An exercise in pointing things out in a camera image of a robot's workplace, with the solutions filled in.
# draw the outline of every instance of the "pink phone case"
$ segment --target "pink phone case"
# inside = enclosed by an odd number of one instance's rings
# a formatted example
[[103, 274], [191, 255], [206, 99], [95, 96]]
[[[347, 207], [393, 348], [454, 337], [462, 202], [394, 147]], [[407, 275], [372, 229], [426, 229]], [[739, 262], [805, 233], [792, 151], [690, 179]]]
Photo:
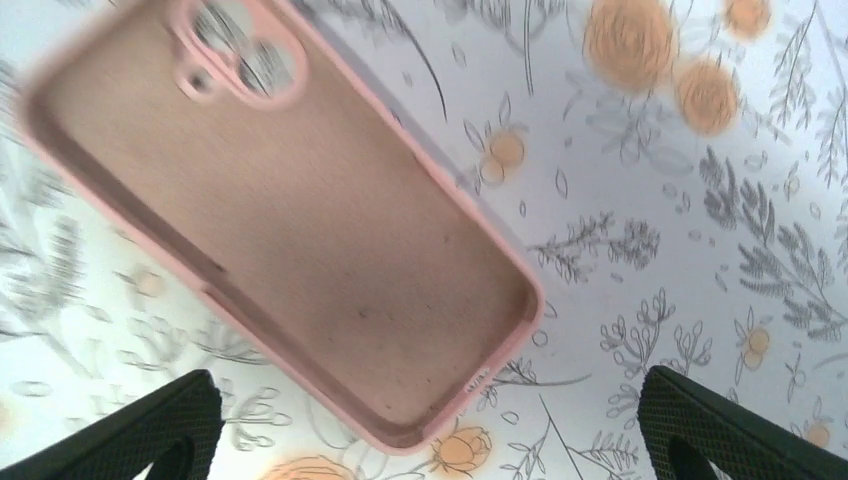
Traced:
[[119, 8], [35, 75], [24, 134], [330, 410], [414, 452], [542, 289], [293, 6], [241, 1], [245, 35], [198, 0]]

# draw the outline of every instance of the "gray leaf illustration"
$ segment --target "gray leaf illustration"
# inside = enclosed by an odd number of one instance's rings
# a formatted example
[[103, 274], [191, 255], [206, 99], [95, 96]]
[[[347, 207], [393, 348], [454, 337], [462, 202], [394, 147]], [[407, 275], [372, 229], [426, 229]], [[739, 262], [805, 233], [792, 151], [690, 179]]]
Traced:
[[745, 157], [745, 168], [751, 172], [759, 172], [768, 162], [768, 153], [763, 151], [760, 155], [748, 155]]
[[565, 172], [563, 172], [560, 168], [557, 168], [556, 187], [559, 196], [562, 197], [563, 200], [568, 200], [568, 178], [565, 176]]
[[501, 126], [508, 125], [511, 117], [512, 102], [509, 99], [509, 93], [505, 93], [503, 100], [501, 100], [501, 106], [498, 108], [498, 119], [501, 122]]
[[652, 149], [648, 162], [654, 170], [670, 177], [685, 177], [695, 169], [685, 155], [668, 147]]
[[453, 59], [457, 65], [461, 68], [468, 66], [468, 62], [465, 59], [465, 52], [462, 50], [462, 47], [454, 43], [451, 45], [451, 51], [453, 52]]

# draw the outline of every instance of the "botanical line drawing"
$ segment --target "botanical line drawing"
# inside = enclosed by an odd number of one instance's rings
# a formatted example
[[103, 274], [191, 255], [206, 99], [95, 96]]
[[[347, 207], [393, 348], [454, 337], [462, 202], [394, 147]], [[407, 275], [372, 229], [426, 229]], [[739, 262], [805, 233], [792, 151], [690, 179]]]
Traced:
[[778, 83], [772, 88], [770, 113], [782, 127], [798, 114], [795, 127], [807, 128], [813, 118], [816, 94], [807, 76], [813, 69], [807, 35], [813, 23], [815, 8], [808, 18], [798, 22], [787, 17], [791, 34], [778, 35], [780, 51], [774, 56], [774, 75]]
[[[824, 37], [825, 47], [830, 55], [830, 61], [835, 73], [835, 77], [839, 84], [832, 88], [826, 97], [827, 106], [822, 109], [817, 115], [822, 125], [816, 132], [816, 139], [821, 142], [819, 150], [819, 176], [823, 177], [828, 188], [838, 177], [840, 183], [844, 187], [848, 182], [848, 83], [845, 81], [845, 73], [842, 71], [842, 64], [836, 55], [836, 47], [834, 38], [830, 28], [824, 18], [821, 5], [818, 0], [813, 2], [812, 16], [816, 17], [819, 28]], [[842, 174], [837, 172], [837, 166], [840, 160], [844, 163], [841, 166]]]
[[548, 345], [548, 333], [542, 329], [533, 332], [533, 336], [531, 338], [533, 345], [536, 345], [539, 348], [543, 348]]
[[848, 181], [848, 101], [845, 87], [827, 94], [827, 108], [817, 119], [822, 126], [816, 132], [821, 142], [818, 174], [830, 188], [831, 184]]
[[688, 192], [683, 192], [680, 194], [680, 204], [675, 205], [674, 211], [677, 212], [678, 215], [683, 215], [692, 209], [692, 198], [689, 197]]
[[335, 452], [332, 460], [353, 471], [356, 476], [352, 479], [380, 478], [389, 461], [388, 456], [371, 447], [312, 396], [305, 395], [304, 398], [309, 425], [318, 440]]
[[848, 280], [848, 201], [842, 204], [842, 211], [836, 217], [835, 240], [839, 240], [839, 260], [837, 266], [842, 269], [842, 275]]
[[568, 177], [565, 176], [565, 172], [563, 172], [561, 168], [557, 168], [557, 173], [554, 178], [557, 193], [563, 200], [568, 200]]
[[507, 444], [511, 450], [521, 455], [518, 460], [503, 464], [500, 467], [502, 470], [512, 472], [513, 480], [532, 480], [541, 478], [542, 475], [547, 473], [545, 463], [541, 458], [541, 452], [549, 440], [559, 443], [559, 446], [565, 450], [576, 474], [575, 478], [588, 478], [584, 477], [583, 473], [581, 473], [580, 467], [575, 462], [576, 458], [581, 458], [605, 470], [610, 480], [629, 479], [636, 473], [635, 468], [639, 462], [639, 447], [633, 445], [623, 434], [604, 434], [604, 432], [599, 431], [592, 441], [590, 448], [578, 449], [572, 447], [562, 437], [559, 427], [554, 422], [548, 406], [545, 404], [545, 400], [541, 395], [539, 396], [539, 400], [547, 416], [542, 435], [530, 444], [521, 442], [510, 442]]
[[819, 448], [826, 448], [830, 443], [832, 425], [833, 418], [822, 413], [822, 400], [821, 397], [817, 397], [813, 405], [812, 418], [804, 420], [803, 425], [791, 423], [789, 430]]
[[16, 395], [28, 398], [49, 397], [53, 394], [53, 387], [47, 382], [37, 380], [24, 380], [15, 382], [12, 385], [12, 391]]
[[297, 0], [297, 4], [306, 12], [316, 12], [321, 10], [322, 7], [330, 9], [346, 19], [358, 21], [374, 34], [396, 36], [408, 40], [424, 62], [430, 78], [433, 79], [433, 84], [439, 95], [442, 115], [447, 121], [448, 109], [445, 103], [445, 94], [442, 91], [442, 84], [436, 75], [433, 64], [424, 52], [424, 47], [421, 46], [418, 37], [389, 0]]
[[716, 286], [718, 286], [718, 288], [722, 292], [727, 293], [727, 282], [724, 281], [724, 278], [721, 276], [721, 274], [716, 272], [713, 278], [715, 279]]
[[545, 318], [558, 318], [559, 314], [551, 302], [545, 300]]
[[124, 385], [110, 384], [106, 393], [93, 393], [88, 396], [92, 403], [92, 418], [69, 417], [65, 419], [65, 425], [72, 432], [81, 430], [83, 427], [105, 418], [130, 403], [138, 400], [139, 395], [127, 393]]
[[518, 425], [518, 422], [521, 421], [521, 417], [519, 417], [517, 413], [515, 413], [511, 410], [502, 413], [501, 419], [503, 419], [504, 422], [506, 422], [510, 425]]
[[792, 145], [792, 140], [775, 125], [772, 116], [760, 113], [745, 95], [739, 97], [739, 112], [740, 123], [751, 131], [755, 139], [760, 137], [761, 131], [765, 131], [774, 140], [780, 140], [785, 145]]
[[816, 202], [810, 202], [810, 216], [815, 220], [821, 220], [821, 207]]
[[675, 98], [683, 120], [698, 135], [725, 131], [739, 109], [739, 85], [721, 60], [699, 59], [675, 75]]
[[[545, 343], [547, 343], [547, 334], [545, 334]], [[565, 387], [575, 385], [584, 380], [588, 380], [592, 374], [585, 374], [577, 378], [569, 380], [557, 381], [539, 381], [536, 372], [533, 370], [533, 362], [523, 357], [507, 362], [506, 366], [495, 375], [491, 385], [488, 385], [480, 393], [480, 400], [477, 402], [477, 411], [481, 412], [487, 406], [493, 408], [498, 406], [498, 389], [504, 386], [522, 386], [522, 387]]]
[[227, 425], [232, 425], [230, 441], [240, 452], [250, 452], [258, 448], [273, 447], [276, 442], [268, 436], [254, 434], [248, 431], [254, 427], [287, 427], [292, 424], [292, 418], [278, 412], [270, 401], [280, 396], [276, 388], [261, 387], [241, 401], [233, 393], [233, 382], [222, 378], [218, 382], [223, 399], [222, 416]]
[[745, 168], [751, 173], [757, 173], [768, 164], [768, 152], [762, 151], [759, 155], [748, 155], [745, 157]]
[[150, 321], [133, 318], [128, 323], [129, 331], [144, 345], [147, 353], [142, 355], [133, 350], [119, 350], [118, 360], [144, 372], [161, 372], [170, 380], [176, 379], [179, 372], [174, 363], [188, 345], [186, 331], [173, 327], [162, 317], [152, 317]]
[[[704, 207], [708, 216], [725, 230], [745, 226], [754, 239], [746, 247], [739, 244], [743, 261], [739, 283], [765, 297], [780, 298], [786, 307], [783, 318], [805, 330], [816, 341], [838, 342], [848, 316], [831, 305], [825, 292], [834, 283], [833, 267], [823, 247], [816, 247], [807, 230], [798, 222], [778, 225], [774, 203], [762, 183], [737, 183], [730, 160], [722, 165], [713, 152], [701, 160], [701, 177], [707, 185]], [[774, 249], [782, 247], [782, 257]]]
[[146, 299], [158, 298], [165, 294], [165, 279], [145, 265], [136, 265], [129, 273], [115, 272], [115, 275], [127, 284], [130, 301], [140, 312], [145, 311]]
[[15, 71], [6, 60], [0, 58], [0, 139], [8, 138], [16, 142], [14, 131], [14, 103], [18, 98], [18, 84]]
[[[588, 88], [588, 80], [576, 82]], [[586, 125], [608, 140], [601, 153], [618, 151], [624, 166], [633, 166], [645, 159], [657, 172], [669, 177], [684, 177], [694, 170], [692, 161], [676, 148], [662, 142], [663, 134], [680, 124], [680, 114], [672, 111], [655, 96], [644, 100], [627, 99], [609, 90], [598, 95], [595, 113], [586, 117]]]
[[813, 370], [818, 370], [822, 367], [830, 365], [831, 363], [841, 362], [842, 360], [848, 360], [848, 353], [837, 353], [836, 355], [826, 357], [820, 360], [815, 365], [813, 365]]
[[610, 234], [615, 226], [613, 212], [602, 212], [597, 217], [581, 216], [576, 223], [568, 224], [565, 239], [557, 235], [538, 245], [527, 247], [536, 254], [539, 266], [553, 265], [557, 274], [566, 283], [587, 283], [588, 274], [594, 271], [586, 264], [584, 254], [598, 258], [599, 250], [606, 248], [611, 263], [623, 262], [642, 270], [656, 258], [659, 251], [660, 234], [647, 222], [628, 219], [620, 237]]
[[[673, 368], [681, 375], [689, 375], [692, 366], [705, 367], [711, 360], [712, 338], [703, 342], [702, 321], [697, 321], [690, 331], [685, 331], [678, 324], [674, 328], [673, 338], [677, 358], [662, 359], [656, 362], [654, 351], [661, 339], [668, 320], [674, 315], [677, 307], [666, 299], [665, 288], [648, 300], [642, 300], [636, 312], [636, 325], [628, 328], [624, 315], [619, 315], [612, 325], [601, 325], [601, 349], [612, 352], [616, 365], [624, 368], [624, 377], [633, 382], [637, 377], [648, 374], [648, 369], [655, 363]], [[628, 413], [630, 418], [624, 424], [629, 430], [636, 425], [635, 410], [639, 404], [639, 391], [631, 383], [622, 383], [619, 392], [611, 395], [608, 400], [611, 407], [607, 410], [608, 418], [618, 418]]]
[[736, 361], [736, 386], [742, 380], [743, 367], [756, 371], [763, 363], [763, 358], [769, 349], [771, 337], [764, 326], [764, 321], [754, 323], [754, 307], [748, 307], [748, 317], [743, 326], [738, 319], [733, 319], [736, 328], [736, 348], [739, 349], [739, 359]]
[[791, 201], [801, 190], [801, 178], [798, 176], [798, 167], [800, 166], [801, 162], [795, 160], [786, 174], [786, 180], [783, 181], [783, 196], [787, 202]]
[[795, 395], [795, 390], [803, 388], [807, 384], [807, 372], [801, 369], [801, 353], [795, 358], [795, 364], [790, 365], [784, 363], [786, 370], [789, 371], [789, 386], [786, 388], [786, 403], [792, 403], [792, 397]]
[[498, 128], [493, 129], [487, 121], [483, 134], [468, 120], [464, 122], [465, 136], [480, 154], [480, 160], [470, 170], [457, 178], [457, 186], [470, 186], [480, 195], [482, 186], [503, 185], [527, 159], [524, 136], [529, 133], [526, 125], [512, 120], [512, 101], [505, 93], [498, 108]]
[[468, 60], [465, 58], [465, 51], [462, 50], [462, 47], [456, 43], [451, 44], [451, 53], [453, 53], [453, 59], [457, 65], [461, 68], [468, 66]]
[[502, 0], [436, 0], [445, 11], [448, 22], [462, 20], [468, 14], [475, 16], [488, 29], [503, 35], [507, 45], [524, 59], [524, 77], [527, 93], [532, 97], [533, 67], [531, 46], [541, 37], [551, 20], [563, 12], [566, 0], [524, 0], [521, 12], [521, 39], [513, 35], [513, 6]]
[[80, 298], [78, 282], [82, 270], [78, 222], [65, 216], [58, 218], [52, 239], [53, 253], [49, 260], [26, 247], [10, 224], [0, 223], [0, 228], [5, 229], [7, 239], [19, 245], [13, 247], [15, 252], [19, 252], [15, 254], [23, 255], [35, 264], [32, 273], [12, 275], [11, 291], [0, 293], [0, 305], [13, 313], [26, 329], [0, 330], [0, 338], [4, 341], [40, 338], [75, 373], [88, 378], [100, 378], [97, 365], [86, 366], [71, 353], [61, 326], [62, 311]]
[[208, 318], [204, 329], [195, 330], [191, 341], [206, 353], [206, 358], [197, 368], [209, 368], [215, 359], [243, 365], [270, 364], [250, 342], [215, 318]]

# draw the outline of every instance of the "orange flower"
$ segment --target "orange flower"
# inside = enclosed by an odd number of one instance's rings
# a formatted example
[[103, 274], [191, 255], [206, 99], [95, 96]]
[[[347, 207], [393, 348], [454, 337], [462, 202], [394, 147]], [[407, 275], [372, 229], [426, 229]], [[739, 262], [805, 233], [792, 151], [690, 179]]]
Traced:
[[495, 157], [486, 155], [480, 162], [480, 179], [490, 187], [503, 185], [506, 180], [506, 168], [495, 160]]
[[748, 332], [748, 337], [745, 339], [743, 360], [748, 370], [760, 368], [770, 342], [771, 337], [769, 337], [768, 330], [765, 328], [757, 327]]
[[816, 423], [807, 429], [805, 438], [813, 445], [819, 448], [824, 448], [828, 443], [830, 443], [830, 431], [823, 423]]
[[718, 135], [736, 118], [739, 98], [733, 77], [715, 62], [690, 65], [680, 75], [675, 93], [686, 124], [700, 135]]
[[486, 147], [492, 158], [504, 167], [517, 167], [524, 163], [524, 140], [513, 130], [495, 132]]
[[262, 480], [356, 480], [356, 476], [349, 468], [318, 456], [277, 465]]
[[492, 439], [480, 427], [462, 428], [433, 443], [433, 461], [446, 472], [468, 473], [480, 468], [492, 452]]
[[628, 93], [644, 93], [670, 73], [675, 29], [658, 0], [595, 0], [583, 37], [596, 73]]
[[130, 276], [136, 291], [149, 298], [156, 298], [165, 293], [165, 279], [161, 275], [139, 266]]
[[760, 36], [771, 20], [769, 0], [725, 0], [724, 23], [745, 40]]

